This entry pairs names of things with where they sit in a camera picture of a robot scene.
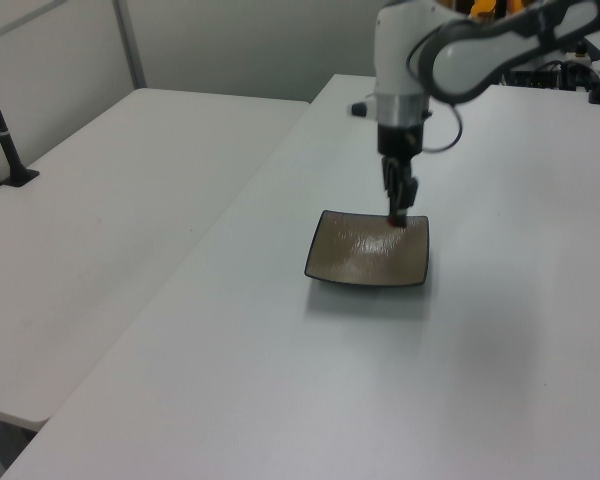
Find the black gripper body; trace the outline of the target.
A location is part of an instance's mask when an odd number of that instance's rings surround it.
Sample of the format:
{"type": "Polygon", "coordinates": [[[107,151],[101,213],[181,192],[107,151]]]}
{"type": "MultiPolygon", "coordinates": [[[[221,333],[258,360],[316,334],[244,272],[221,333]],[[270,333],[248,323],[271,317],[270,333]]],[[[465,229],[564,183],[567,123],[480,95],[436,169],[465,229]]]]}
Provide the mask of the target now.
{"type": "Polygon", "coordinates": [[[424,125],[404,127],[377,125],[377,150],[383,157],[410,161],[423,151],[424,125]]]}

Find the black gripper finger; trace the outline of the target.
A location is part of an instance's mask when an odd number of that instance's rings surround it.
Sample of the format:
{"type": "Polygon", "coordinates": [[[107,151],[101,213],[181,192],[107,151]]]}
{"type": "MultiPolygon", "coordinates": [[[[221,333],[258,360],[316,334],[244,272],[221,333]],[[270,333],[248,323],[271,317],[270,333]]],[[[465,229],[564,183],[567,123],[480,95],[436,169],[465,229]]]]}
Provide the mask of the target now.
{"type": "Polygon", "coordinates": [[[396,193],[395,224],[405,226],[409,209],[414,205],[418,190],[418,180],[411,175],[406,176],[398,183],[396,193]]]}
{"type": "Polygon", "coordinates": [[[389,202],[389,215],[402,216],[402,186],[404,169],[400,161],[394,157],[382,158],[384,188],[389,202]]]}

